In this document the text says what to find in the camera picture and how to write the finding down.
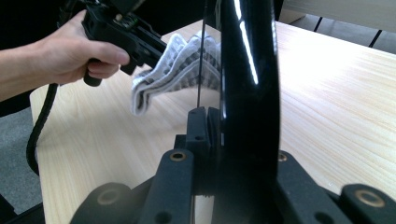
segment power cord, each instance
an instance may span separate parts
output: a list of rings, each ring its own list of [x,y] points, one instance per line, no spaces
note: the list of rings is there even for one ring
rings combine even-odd
[[[58,29],[72,18],[73,10],[75,8],[77,1],[78,0],[66,0],[64,6],[60,8],[59,21],[57,23]],[[53,101],[55,99],[57,90],[58,90],[58,84],[56,83],[49,84],[46,99],[44,100],[43,107],[41,108],[40,114],[38,115],[38,119],[35,122],[35,126],[29,136],[29,141],[26,147],[27,163],[29,164],[33,172],[35,172],[37,175],[39,175],[39,171],[38,171],[37,158],[35,156],[35,148],[37,146],[38,137],[41,134],[41,131],[44,128],[44,124],[46,123],[47,118],[50,114],[50,110],[52,109]]]

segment glossy black surface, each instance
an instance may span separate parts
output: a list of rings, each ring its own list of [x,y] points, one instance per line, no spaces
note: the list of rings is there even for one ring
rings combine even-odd
[[[223,1],[221,129],[227,155],[276,177],[279,81],[272,1]]]

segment gray carpet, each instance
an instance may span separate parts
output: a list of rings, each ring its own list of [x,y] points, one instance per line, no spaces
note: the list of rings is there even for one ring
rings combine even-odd
[[[318,17],[307,15],[292,25],[313,31]],[[377,30],[345,22],[323,19],[318,33],[369,46]],[[396,54],[396,34],[383,32],[374,49]],[[25,148],[32,130],[30,108],[0,118],[0,193],[15,207],[16,213],[41,203],[39,178],[30,170]]]

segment hand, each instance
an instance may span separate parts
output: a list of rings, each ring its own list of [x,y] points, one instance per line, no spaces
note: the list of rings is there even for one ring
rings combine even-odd
[[[87,38],[81,22],[85,10],[53,34],[35,42],[31,47],[37,50],[37,70],[47,74],[48,83],[64,84],[79,80],[89,70],[91,77],[108,78],[125,65],[128,53],[107,42],[91,41]],[[88,63],[95,58],[101,62]]]

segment light wood desk surface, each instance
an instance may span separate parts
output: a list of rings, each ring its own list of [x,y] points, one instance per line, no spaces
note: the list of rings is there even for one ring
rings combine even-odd
[[[195,25],[181,34],[190,38],[201,29]],[[362,183],[395,199],[396,55],[279,22],[276,31],[280,148],[324,188],[339,193],[345,184]],[[186,132],[196,90],[156,96],[147,114],[135,117],[131,86],[120,72],[97,88],[79,81],[58,90],[37,143],[47,223],[68,223],[102,184],[133,188],[152,177],[176,134]],[[46,91],[31,95],[34,120]],[[202,99],[218,106],[216,92],[203,91]],[[197,223],[209,223],[209,205],[198,200]]]

